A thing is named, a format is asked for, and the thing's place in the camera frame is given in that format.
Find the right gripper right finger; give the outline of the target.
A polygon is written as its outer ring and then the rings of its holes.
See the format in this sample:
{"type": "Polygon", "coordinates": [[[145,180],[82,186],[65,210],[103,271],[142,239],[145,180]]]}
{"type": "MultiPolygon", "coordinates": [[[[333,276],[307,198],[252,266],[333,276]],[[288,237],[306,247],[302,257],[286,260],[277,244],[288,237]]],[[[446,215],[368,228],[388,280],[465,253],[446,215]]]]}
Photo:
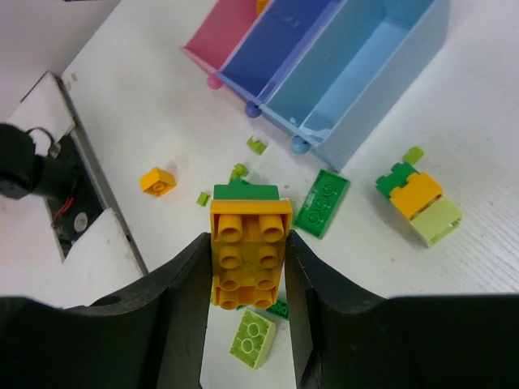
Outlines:
{"type": "Polygon", "coordinates": [[[515,388],[515,294],[380,297],[288,238],[299,388],[515,388]]]}

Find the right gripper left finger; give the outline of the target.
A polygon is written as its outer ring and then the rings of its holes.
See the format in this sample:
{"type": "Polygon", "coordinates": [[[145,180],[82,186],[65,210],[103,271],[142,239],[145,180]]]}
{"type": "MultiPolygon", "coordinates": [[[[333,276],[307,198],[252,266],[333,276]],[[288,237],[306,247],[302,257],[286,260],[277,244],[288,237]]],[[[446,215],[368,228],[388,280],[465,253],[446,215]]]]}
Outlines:
{"type": "Polygon", "coordinates": [[[197,388],[211,288],[210,236],[90,306],[1,300],[4,388],[197,388]]]}

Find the dark green 2x2 lego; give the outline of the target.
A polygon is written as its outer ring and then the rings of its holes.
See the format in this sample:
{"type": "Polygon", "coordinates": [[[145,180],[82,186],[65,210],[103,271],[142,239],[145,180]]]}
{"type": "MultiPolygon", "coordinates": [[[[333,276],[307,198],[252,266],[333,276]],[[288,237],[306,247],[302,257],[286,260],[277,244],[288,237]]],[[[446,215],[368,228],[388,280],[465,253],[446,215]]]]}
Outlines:
{"type": "Polygon", "coordinates": [[[277,298],[277,302],[272,304],[270,307],[266,309],[270,314],[274,314],[284,320],[289,320],[289,307],[286,299],[279,297],[277,298]]]}

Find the lime 2x2 lego brick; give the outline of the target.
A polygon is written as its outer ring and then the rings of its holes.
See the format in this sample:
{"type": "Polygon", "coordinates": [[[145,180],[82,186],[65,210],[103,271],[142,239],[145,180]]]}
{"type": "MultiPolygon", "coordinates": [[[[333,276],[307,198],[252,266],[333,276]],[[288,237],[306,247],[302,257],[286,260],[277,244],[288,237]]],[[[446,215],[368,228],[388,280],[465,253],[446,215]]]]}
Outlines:
{"type": "Polygon", "coordinates": [[[265,363],[276,333],[277,326],[273,321],[245,309],[229,354],[257,370],[265,363]]]}

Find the dark green lego plate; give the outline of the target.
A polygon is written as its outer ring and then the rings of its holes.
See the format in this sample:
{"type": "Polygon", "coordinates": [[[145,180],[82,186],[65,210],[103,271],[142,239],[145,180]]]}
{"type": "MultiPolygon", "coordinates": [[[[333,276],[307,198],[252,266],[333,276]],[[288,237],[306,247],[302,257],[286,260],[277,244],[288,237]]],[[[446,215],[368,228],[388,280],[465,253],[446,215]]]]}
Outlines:
{"type": "Polygon", "coordinates": [[[349,188],[347,178],[321,169],[298,211],[294,225],[321,239],[349,188]]]}

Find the yellow green lego stack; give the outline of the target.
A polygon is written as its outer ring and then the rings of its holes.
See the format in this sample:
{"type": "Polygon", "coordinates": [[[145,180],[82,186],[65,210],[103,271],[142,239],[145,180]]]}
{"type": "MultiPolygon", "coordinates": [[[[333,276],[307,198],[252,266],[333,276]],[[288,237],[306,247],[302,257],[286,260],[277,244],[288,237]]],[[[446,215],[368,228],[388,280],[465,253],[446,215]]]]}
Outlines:
{"type": "Polygon", "coordinates": [[[224,310],[277,302],[293,218],[274,185],[216,184],[210,205],[212,297],[224,310]]]}

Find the green yellow lime lego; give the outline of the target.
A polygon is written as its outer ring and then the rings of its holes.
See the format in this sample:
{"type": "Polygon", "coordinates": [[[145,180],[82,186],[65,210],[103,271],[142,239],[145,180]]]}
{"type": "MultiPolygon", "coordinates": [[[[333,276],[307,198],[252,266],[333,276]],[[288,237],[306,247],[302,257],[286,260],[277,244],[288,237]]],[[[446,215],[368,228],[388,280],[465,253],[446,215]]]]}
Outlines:
{"type": "Polygon", "coordinates": [[[396,163],[390,173],[378,177],[375,188],[406,219],[428,247],[457,229],[461,209],[444,195],[443,187],[428,173],[407,162],[396,163]]]}

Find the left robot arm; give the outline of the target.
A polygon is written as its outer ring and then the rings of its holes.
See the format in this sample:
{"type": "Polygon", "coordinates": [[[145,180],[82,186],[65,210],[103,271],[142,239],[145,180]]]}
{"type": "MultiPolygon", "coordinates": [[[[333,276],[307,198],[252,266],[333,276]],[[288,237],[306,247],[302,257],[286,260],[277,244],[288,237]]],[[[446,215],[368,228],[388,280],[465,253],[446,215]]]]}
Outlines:
{"type": "Polygon", "coordinates": [[[1,195],[27,195],[64,200],[78,181],[74,167],[51,156],[36,154],[31,136],[8,123],[1,125],[1,195]]]}

